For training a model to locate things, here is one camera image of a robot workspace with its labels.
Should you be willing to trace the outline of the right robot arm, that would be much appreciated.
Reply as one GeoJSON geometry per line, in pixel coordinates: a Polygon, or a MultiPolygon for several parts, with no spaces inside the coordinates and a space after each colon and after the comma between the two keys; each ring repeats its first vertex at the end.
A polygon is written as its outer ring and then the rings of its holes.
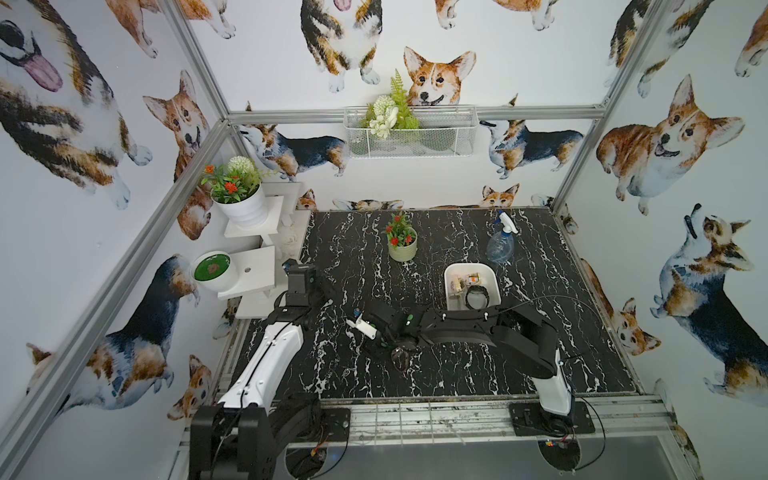
{"type": "Polygon", "coordinates": [[[571,414],[573,394],[562,373],[557,328],[526,303],[503,301],[473,310],[417,307],[398,311],[372,301],[347,325],[372,342],[376,352],[389,355],[449,343],[496,348],[532,379],[544,412],[560,417],[571,414]]]}

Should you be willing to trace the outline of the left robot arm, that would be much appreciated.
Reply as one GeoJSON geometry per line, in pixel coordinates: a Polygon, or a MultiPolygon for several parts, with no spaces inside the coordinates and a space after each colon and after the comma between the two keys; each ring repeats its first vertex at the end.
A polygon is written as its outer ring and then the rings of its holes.
{"type": "Polygon", "coordinates": [[[274,302],[255,354],[230,390],[193,416],[190,479],[271,479],[289,443],[324,429],[319,398],[312,394],[272,406],[313,315],[327,300],[315,266],[289,259],[282,268],[288,287],[274,302]]]}

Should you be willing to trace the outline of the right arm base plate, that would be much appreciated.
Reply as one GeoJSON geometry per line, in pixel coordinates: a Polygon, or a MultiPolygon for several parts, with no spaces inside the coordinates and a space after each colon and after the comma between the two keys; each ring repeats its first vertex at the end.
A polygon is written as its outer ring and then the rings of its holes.
{"type": "Polygon", "coordinates": [[[513,430],[517,436],[548,436],[562,438],[571,434],[596,432],[588,407],[576,402],[566,415],[546,412],[538,402],[519,402],[508,405],[513,430]]]}

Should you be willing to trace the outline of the white storage box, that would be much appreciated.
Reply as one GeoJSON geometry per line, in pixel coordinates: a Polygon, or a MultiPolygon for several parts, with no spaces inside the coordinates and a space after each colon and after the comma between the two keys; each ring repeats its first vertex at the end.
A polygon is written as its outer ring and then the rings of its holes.
{"type": "Polygon", "coordinates": [[[448,310],[482,310],[501,304],[495,272],[486,264],[454,263],[443,277],[448,310]]]}

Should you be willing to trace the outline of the black watch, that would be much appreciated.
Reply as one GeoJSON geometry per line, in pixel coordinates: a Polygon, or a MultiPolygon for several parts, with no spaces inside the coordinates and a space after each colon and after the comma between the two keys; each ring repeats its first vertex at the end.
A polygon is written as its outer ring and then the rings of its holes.
{"type": "Polygon", "coordinates": [[[468,310],[483,310],[490,305],[490,295],[484,286],[472,285],[466,290],[464,302],[468,310]]]}

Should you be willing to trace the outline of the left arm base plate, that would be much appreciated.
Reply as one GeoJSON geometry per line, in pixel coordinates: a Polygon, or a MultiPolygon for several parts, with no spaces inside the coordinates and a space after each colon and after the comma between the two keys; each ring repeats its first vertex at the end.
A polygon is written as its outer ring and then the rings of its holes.
{"type": "Polygon", "coordinates": [[[268,416],[274,437],[279,445],[291,443],[322,443],[349,438],[351,410],[305,406],[276,409],[268,416]]]}

